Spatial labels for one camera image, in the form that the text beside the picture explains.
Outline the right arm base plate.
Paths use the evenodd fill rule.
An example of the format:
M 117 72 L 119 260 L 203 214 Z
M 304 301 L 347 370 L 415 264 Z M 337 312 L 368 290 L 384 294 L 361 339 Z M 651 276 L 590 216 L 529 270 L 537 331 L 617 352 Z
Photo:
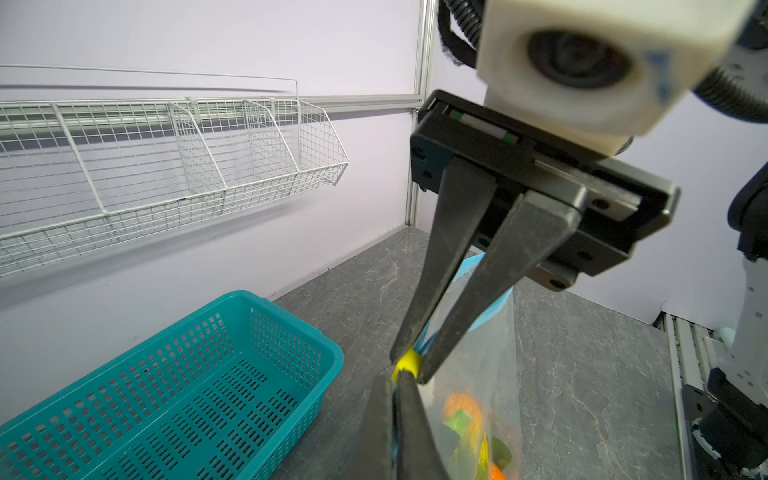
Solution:
M 716 402 L 706 392 L 691 385 L 684 385 L 681 394 L 689 451 L 689 478 L 722 479 L 718 461 L 712 458 L 693 436 L 694 431 L 698 429 L 697 421 L 702 420 L 713 411 Z

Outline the clear zip top bag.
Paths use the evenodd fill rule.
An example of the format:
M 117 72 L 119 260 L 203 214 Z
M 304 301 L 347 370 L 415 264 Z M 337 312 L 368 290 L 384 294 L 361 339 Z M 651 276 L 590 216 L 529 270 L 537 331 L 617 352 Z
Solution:
M 430 382 L 418 385 L 448 479 L 516 479 L 521 430 L 513 292 L 508 290 L 471 325 Z M 453 394 L 479 404 L 482 427 L 460 436 L 443 424 Z

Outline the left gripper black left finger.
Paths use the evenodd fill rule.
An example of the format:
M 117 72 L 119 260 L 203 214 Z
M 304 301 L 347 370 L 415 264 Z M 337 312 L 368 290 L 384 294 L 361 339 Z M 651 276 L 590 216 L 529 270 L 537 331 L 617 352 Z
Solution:
M 393 479 L 393 395 L 392 382 L 377 376 L 370 389 L 359 429 L 355 453 L 350 460 L 351 479 Z

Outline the teal plastic basket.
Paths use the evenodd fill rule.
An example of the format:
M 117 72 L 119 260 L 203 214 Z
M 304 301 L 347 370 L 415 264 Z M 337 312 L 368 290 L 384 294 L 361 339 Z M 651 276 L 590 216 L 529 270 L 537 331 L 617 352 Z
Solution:
M 1 428 L 5 479 L 267 479 L 342 370 L 322 332 L 226 294 Z

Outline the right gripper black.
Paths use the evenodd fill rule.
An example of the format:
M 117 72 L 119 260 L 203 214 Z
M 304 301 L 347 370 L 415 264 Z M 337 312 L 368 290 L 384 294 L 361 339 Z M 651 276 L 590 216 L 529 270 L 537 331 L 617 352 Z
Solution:
M 484 253 L 424 357 L 420 384 L 523 277 L 562 291 L 629 260 L 671 222 L 681 195 L 668 180 L 442 90 L 421 107 L 410 146 L 413 180 L 437 205 L 392 363 L 415 346 L 467 251 Z

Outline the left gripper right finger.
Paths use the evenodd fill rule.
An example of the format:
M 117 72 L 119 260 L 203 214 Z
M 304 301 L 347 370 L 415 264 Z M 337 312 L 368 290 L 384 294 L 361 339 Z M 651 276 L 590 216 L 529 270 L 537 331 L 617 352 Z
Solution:
M 421 401 L 416 378 L 400 371 L 396 382 L 397 479 L 448 479 Z

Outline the small orange toy carrot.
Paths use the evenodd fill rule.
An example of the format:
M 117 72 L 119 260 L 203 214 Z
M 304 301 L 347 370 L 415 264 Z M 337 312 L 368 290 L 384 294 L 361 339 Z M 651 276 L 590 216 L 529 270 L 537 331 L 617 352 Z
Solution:
M 443 424 L 463 436 L 482 427 L 482 410 L 478 402 L 467 394 L 449 396 L 443 407 Z

